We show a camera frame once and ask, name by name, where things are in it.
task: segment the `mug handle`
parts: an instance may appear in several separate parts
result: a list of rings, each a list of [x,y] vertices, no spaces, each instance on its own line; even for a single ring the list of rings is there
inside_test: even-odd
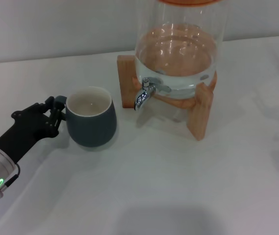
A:
[[[66,96],[59,95],[56,98],[54,98],[54,105],[55,105],[55,103],[59,102],[59,103],[62,103],[62,104],[64,104],[66,106],[66,100],[67,100]],[[62,113],[62,120],[66,121],[64,113]]]

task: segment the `orange lid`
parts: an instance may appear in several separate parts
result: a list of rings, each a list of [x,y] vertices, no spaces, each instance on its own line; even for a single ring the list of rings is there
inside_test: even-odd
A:
[[[177,6],[203,6],[216,3],[222,0],[159,0],[161,2]]]

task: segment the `water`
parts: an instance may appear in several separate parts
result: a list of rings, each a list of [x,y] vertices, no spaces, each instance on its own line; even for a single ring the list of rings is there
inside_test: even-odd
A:
[[[194,96],[196,85],[209,85],[216,70],[214,39],[199,27],[164,25],[146,34],[136,48],[136,73],[157,77],[171,87],[172,98]]]

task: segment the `mug rim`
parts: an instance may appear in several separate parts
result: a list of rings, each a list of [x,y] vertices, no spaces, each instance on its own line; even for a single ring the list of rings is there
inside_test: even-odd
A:
[[[86,92],[88,92],[88,91],[91,91],[91,90],[101,90],[101,91],[103,91],[103,92],[105,92],[107,95],[108,95],[108,97],[110,98],[110,104],[108,105],[108,107],[104,110],[104,111],[102,111],[101,113],[98,113],[98,114],[95,114],[95,115],[81,115],[81,114],[78,114],[78,113],[75,113],[70,107],[69,107],[69,105],[68,105],[68,102],[69,102],[69,100],[73,97],[73,95],[76,95],[76,94],[78,94],[78,93],[86,93]],[[66,99],[66,108],[72,113],[72,114],[74,114],[74,115],[76,115],[76,116],[79,116],[79,117],[82,117],[82,118],[91,118],[91,117],[97,117],[97,116],[99,116],[99,115],[101,115],[101,114],[103,114],[103,113],[105,113],[106,111],[108,111],[108,109],[111,107],[111,105],[112,105],[112,97],[111,97],[111,94],[110,94],[110,92],[107,90],[107,89],[105,89],[105,88],[102,88],[102,87],[94,87],[94,86],[88,86],[87,88],[85,88],[85,89],[80,89],[80,90],[78,90],[78,91],[75,91],[75,93],[73,93],[73,94],[71,94],[67,99]]]

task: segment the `glass jar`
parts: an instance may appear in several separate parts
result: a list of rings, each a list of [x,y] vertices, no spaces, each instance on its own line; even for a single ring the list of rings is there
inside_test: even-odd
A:
[[[175,99],[193,97],[216,71],[229,0],[138,0],[136,73],[158,78]]]

